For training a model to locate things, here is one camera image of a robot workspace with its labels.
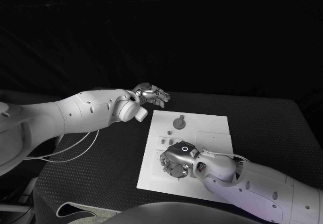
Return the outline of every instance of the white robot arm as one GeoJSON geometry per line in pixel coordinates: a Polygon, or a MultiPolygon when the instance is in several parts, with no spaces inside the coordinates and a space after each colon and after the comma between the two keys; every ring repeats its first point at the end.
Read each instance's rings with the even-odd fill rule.
{"type": "Polygon", "coordinates": [[[57,102],[13,105],[0,102],[0,175],[23,161],[34,147],[67,133],[88,133],[127,122],[142,121],[150,102],[164,107],[168,94],[142,83],[132,91],[85,91],[57,102]]]}
{"type": "Polygon", "coordinates": [[[168,147],[160,157],[163,170],[176,178],[191,172],[206,189],[256,217],[281,224],[323,224],[323,191],[277,170],[187,142],[168,147]]]}

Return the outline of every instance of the dark curtain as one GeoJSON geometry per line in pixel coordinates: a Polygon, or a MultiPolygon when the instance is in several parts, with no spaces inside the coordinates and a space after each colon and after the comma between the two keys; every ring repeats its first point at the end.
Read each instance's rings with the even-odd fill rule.
{"type": "Polygon", "coordinates": [[[65,98],[150,82],[167,91],[288,98],[317,133],[321,55],[321,4],[0,4],[0,89],[65,98]]]}

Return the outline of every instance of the black mat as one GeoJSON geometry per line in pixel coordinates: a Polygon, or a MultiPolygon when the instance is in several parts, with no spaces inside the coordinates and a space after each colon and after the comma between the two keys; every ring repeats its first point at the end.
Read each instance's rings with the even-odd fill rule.
{"type": "MultiPolygon", "coordinates": [[[[232,205],[135,188],[153,110],[226,116],[233,152],[323,189],[323,151],[291,100],[177,92],[170,95],[164,109],[142,105],[148,115],[141,123],[132,119],[101,129],[92,148],[78,159],[47,163],[34,192],[52,211],[56,212],[65,202],[116,211],[153,202],[187,202],[248,215],[232,205]]],[[[56,151],[83,135],[65,135],[56,151]]],[[[95,132],[72,150],[50,159],[60,161],[75,157],[88,148],[93,137],[95,132]]],[[[36,201],[34,206],[37,208],[42,203],[36,201]]]]}

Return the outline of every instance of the white board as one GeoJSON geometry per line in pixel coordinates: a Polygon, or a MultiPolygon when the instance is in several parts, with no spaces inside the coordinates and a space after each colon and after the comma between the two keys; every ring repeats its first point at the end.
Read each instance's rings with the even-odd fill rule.
{"type": "Polygon", "coordinates": [[[177,179],[163,172],[160,154],[171,143],[181,140],[191,143],[197,150],[206,147],[209,151],[232,153],[228,118],[204,114],[153,111],[151,126],[145,144],[137,188],[203,200],[228,203],[212,194],[197,178],[177,179]],[[183,115],[186,126],[181,130],[173,127],[173,120],[183,115]]]}

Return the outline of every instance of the white cable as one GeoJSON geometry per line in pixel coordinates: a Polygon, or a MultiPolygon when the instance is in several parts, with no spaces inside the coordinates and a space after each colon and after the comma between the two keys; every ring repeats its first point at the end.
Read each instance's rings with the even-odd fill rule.
{"type": "Polygon", "coordinates": [[[72,145],[69,146],[66,149],[63,149],[62,151],[56,152],[56,153],[52,153],[52,154],[47,154],[47,155],[42,155],[42,156],[33,156],[33,157],[26,157],[23,160],[34,160],[34,159],[40,159],[43,157],[47,157],[47,156],[52,156],[52,155],[56,155],[62,152],[65,152],[66,150],[69,150],[72,147],[75,147],[80,142],[82,140],[86,138],[86,136],[89,135],[91,132],[86,133],[86,135],[82,137],[82,139],[72,145]]]}
{"type": "Polygon", "coordinates": [[[209,151],[207,149],[202,149],[203,151],[206,151],[207,153],[212,153],[212,154],[217,154],[217,155],[228,155],[228,156],[233,156],[233,157],[238,157],[238,158],[240,158],[242,160],[245,160],[245,161],[249,161],[248,159],[245,159],[240,155],[236,155],[236,154],[228,154],[228,153],[215,153],[215,152],[212,152],[212,151],[209,151]]]}
{"type": "MultiPolygon", "coordinates": [[[[95,142],[95,140],[96,140],[96,137],[98,137],[98,133],[99,133],[99,131],[96,132],[96,135],[95,135],[95,138],[93,138],[93,141],[92,141],[92,144],[93,144],[93,142],[95,142]]],[[[91,148],[91,146],[92,146],[92,144],[89,145],[89,147],[88,147],[88,149],[76,156],[76,157],[73,157],[72,159],[69,159],[69,160],[65,160],[65,161],[52,161],[52,160],[46,160],[46,159],[43,159],[43,158],[39,158],[40,160],[44,160],[44,161],[47,161],[47,162],[67,162],[67,161],[72,161],[72,160],[75,160],[78,157],[80,157],[85,153],[86,153],[86,151],[89,150],[89,148],[91,148]]]]}

